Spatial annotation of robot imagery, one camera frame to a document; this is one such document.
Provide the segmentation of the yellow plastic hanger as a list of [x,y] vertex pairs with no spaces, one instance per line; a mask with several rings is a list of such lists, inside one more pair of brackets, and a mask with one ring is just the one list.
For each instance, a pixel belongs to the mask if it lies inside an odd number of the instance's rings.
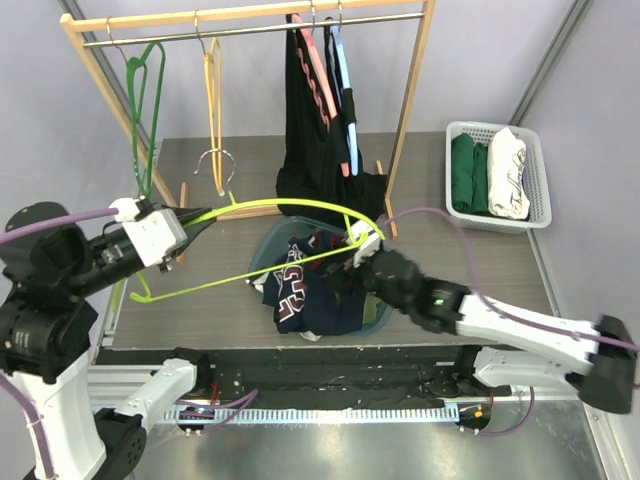
[[208,105],[210,159],[215,189],[225,195],[222,152],[222,53],[220,41],[214,37],[203,57],[204,78]]

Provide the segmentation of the neon yellow hanger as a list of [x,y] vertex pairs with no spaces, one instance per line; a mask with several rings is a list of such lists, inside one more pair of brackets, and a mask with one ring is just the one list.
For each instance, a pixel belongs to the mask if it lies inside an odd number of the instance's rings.
[[[363,220],[367,222],[372,228],[380,235],[382,241],[385,240],[385,234],[380,229],[379,225],[372,219],[368,218],[366,215],[357,212],[353,209],[337,205],[334,203],[323,202],[319,200],[312,200],[307,198],[267,198],[267,199],[256,199],[246,202],[238,202],[235,200],[235,197],[232,193],[228,194],[230,199],[230,204],[210,211],[207,214],[200,216],[199,218],[191,221],[192,224],[199,223],[209,219],[215,219],[216,223],[211,227],[214,227],[220,231],[220,238],[222,240],[227,239],[228,233],[228,223],[230,221],[244,221],[244,220],[261,220],[270,216],[278,216],[280,219],[283,219],[282,212],[279,208],[283,205],[285,206],[304,206],[318,210],[326,210],[339,214],[344,221],[345,231],[351,225],[353,225],[358,220]],[[257,230],[255,228],[247,228],[240,232],[236,238],[231,238],[227,240],[228,248],[226,250],[222,249],[222,247],[217,247],[205,256],[201,261],[195,260],[193,265],[195,267],[204,267],[208,260],[214,262],[214,264],[218,266],[223,266],[225,268],[231,267],[233,265],[239,265],[243,268],[243,272],[237,275],[228,275],[224,278],[213,280],[209,282],[200,283],[197,285],[190,286],[188,288],[182,288],[178,290],[174,290],[171,292],[166,292],[161,295],[155,295],[152,292],[151,286],[147,282],[144,273],[142,271],[138,272],[132,278],[137,280],[143,291],[141,293],[131,291],[129,293],[129,298],[139,304],[147,305],[154,302],[159,302],[163,300],[168,300],[171,298],[177,298],[182,295],[187,295],[191,293],[195,293],[204,289],[213,288],[225,284],[229,284],[231,282],[236,281],[244,281],[253,277],[255,275],[262,275],[264,273],[273,272],[280,270],[282,268],[299,266],[304,263],[314,262],[317,260],[322,260],[327,257],[335,256],[335,255],[344,255],[346,254],[349,258],[349,261],[352,262],[353,250],[355,246],[349,246],[346,241],[343,241],[343,246],[333,250],[327,250],[323,253],[318,253],[316,255],[312,255],[310,257],[305,257],[298,260],[288,260],[282,264],[275,263],[273,266],[266,267],[257,271],[250,271],[249,264],[246,263],[248,258],[248,251],[244,249],[242,246],[244,243],[248,242],[253,247],[253,253],[255,254],[257,248],[259,247],[262,240],[265,238],[266,234],[269,231],[266,230]]]

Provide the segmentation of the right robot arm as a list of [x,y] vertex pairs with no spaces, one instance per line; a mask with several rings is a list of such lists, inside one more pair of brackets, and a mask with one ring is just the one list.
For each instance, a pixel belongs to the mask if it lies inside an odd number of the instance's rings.
[[452,369],[462,394],[503,385],[569,389],[593,408],[621,415],[632,410],[639,347],[617,317],[590,322],[518,308],[429,277],[396,250],[341,255],[325,276],[333,287],[373,294],[426,331],[505,346],[503,354],[482,347]]

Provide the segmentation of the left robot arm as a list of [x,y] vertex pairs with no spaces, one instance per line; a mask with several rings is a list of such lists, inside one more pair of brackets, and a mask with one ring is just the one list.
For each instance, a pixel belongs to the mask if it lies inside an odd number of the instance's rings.
[[205,208],[121,198],[92,212],[102,233],[55,202],[16,212],[1,235],[11,289],[1,307],[1,384],[22,406],[35,448],[34,479],[126,479],[153,426],[187,395],[213,385],[209,356],[176,348],[127,400],[94,410],[88,379],[92,295],[149,266],[166,268],[212,224]]

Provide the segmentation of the pink hanger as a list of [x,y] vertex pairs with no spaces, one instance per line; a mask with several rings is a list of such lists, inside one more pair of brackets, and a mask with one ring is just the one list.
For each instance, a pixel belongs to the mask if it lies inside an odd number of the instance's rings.
[[313,40],[311,30],[309,28],[300,28],[299,31],[304,38],[309,53],[309,58],[311,60],[313,73],[315,75],[315,80],[318,85],[314,92],[317,93],[317,97],[320,98],[320,103],[322,104],[320,109],[323,116],[323,121],[326,124],[329,124],[329,121],[334,119],[338,115],[333,93],[331,92],[329,79],[324,69],[324,65],[320,58],[318,49]]

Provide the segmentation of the black white striped tank top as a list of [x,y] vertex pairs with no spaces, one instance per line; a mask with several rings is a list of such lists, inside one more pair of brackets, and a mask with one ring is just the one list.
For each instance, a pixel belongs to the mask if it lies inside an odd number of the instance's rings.
[[300,267],[255,275],[246,283],[262,295],[262,304],[273,308],[273,322],[280,334],[298,333],[303,339],[319,341],[304,322],[303,310],[307,287]]

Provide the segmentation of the black dress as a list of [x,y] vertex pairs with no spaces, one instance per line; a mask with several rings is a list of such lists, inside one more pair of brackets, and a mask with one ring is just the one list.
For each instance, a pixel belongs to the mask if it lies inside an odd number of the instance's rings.
[[363,171],[345,177],[349,154],[339,114],[323,121],[311,60],[299,29],[286,32],[285,157],[276,195],[341,205],[376,220],[384,213],[386,177]]

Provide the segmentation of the navy tank top maroon trim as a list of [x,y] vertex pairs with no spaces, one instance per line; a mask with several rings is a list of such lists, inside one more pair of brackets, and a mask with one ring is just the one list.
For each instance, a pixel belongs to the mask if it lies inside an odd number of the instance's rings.
[[[310,257],[343,246],[343,238],[326,231],[317,231],[306,238],[292,238],[286,253],[276,260],[282,264],[288,260]],[[362,329],[363,305],[366,294],[347,300],[338,300],[322,278],[330,259],[324,258],[304,263],[303,282],[307,287],[303,318],[308,328],[321,336],[340,336]]]

